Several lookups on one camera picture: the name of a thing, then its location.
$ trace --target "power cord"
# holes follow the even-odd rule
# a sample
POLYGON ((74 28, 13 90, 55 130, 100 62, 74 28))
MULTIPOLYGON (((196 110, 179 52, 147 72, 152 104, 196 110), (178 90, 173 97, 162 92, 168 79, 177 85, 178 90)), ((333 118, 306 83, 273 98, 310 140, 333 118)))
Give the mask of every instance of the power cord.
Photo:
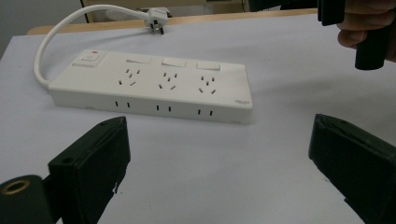
POLYGON ((151 8, 148 10, 148 12, 141 12, 141 11, 133 11, 131 9, 125 8, 125 7, 117 7, 117 6, 111 6, 111 5, 93 5, 89 7, 84 7, 81 8, 74 13, 70 14, 66 18, 64 18, 62 21, 60 21, 57 25, 55 25, 49 33, 44 37, 43 41, 41 42, 40 46, 38 47, 38 50, 35 54, 35 61, 33 64, 33 69, 35 73, 35 79, 46 89, 49 88, 50 82, 46 79, 43 78, 41 74, 41 60, 43 58, 44 50, 46 49, 47 45, 51 41, 51 39, 62 29, 64 28, 67 24, 69 24, 71 21, 75 20, 76 18, 89 13, 93 11, 98 11, 98 10, 114 10, 114 11, 119 11, 128 15, 132 15, 134 17, 137 17, 140 20, 144 20, 146 26, 151 27, 152 33, 160 32, 163 34, 163 27, 168 21, 167 13, 163 10, 160 10, 158 8, 151 8))

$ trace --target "brass insert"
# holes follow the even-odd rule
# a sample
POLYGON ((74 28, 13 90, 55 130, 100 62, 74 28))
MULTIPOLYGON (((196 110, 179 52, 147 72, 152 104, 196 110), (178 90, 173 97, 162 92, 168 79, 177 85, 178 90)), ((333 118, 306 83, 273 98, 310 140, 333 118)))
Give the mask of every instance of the brass insert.
POLYGON ((1 189, 1 192, 2 194, 6 195, 16 194, 29 187, 29 185, 29 180, 16 180, 6 185, 3 189, 1 189))

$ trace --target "power switch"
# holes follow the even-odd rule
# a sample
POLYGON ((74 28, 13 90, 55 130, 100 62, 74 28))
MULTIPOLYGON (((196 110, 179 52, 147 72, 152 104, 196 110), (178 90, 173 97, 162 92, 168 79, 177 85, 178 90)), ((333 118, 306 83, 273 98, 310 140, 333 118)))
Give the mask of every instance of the power switch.
POLYGON ((87 53, 81 56, 81 60, 82 61, 95 61, 99 58, 99 54, 97 53, 97 51, 95 51, 96 53, 87 53))
POLYGON ((163 65, 174 66, 174 67, 185 67, 186 61, 172 58, 164 58, 163 65))
POLYGON ((206 62, 198 63, 197 69, 220 71, 220 64, 219 63, 206 63, 206 62))
POLYGON ((151 57, 145 55, 131 55, 126 60, 127 63, 151 63, 151 57))
POLYGON ((82 54, 76 58, 72 65, 77 67, 96 67, 102 59, 105 57, 106 53, 99 50, 85 50, 82 54))

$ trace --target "wooden table edge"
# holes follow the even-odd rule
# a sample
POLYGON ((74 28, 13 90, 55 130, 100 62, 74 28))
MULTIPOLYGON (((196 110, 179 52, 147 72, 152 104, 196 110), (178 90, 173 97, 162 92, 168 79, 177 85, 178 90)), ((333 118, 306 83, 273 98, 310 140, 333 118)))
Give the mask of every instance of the wooden table edge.
MULTIPOLYGON (((315 13, 318 13, 318 10, 316 8, 305 8, 305 9, 294 9, 294 10, 242 12, 242 13, 188 16, 188 17, 174 17, 174 18, 169 18, 167 25, 196 23, 196 22, 205 22, 205 21, 228 21, 228 20, 266 18, 266 17, 286 17, 286 16, 308 15, 315 13)), ((143 23, 143 21, 106 21, 106 22, 95 22, 95 23, 68 24, 59 33, 116 30, 116 29, 127 29, 127 28, 139 28, 144 26, 145 24, 143 23)), ((29 30, 27 34, 45 35, 52 28, 53 25, 38 26, 29 30)))

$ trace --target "electrical outlet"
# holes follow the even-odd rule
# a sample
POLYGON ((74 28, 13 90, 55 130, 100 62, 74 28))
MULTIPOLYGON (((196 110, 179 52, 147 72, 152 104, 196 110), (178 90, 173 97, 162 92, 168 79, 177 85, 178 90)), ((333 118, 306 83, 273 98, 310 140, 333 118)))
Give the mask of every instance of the electrical outlet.
POLYGON ((151 55, 84 50, 49 84, 56 105, 182 119, 248 123, 246 68, 151 55))

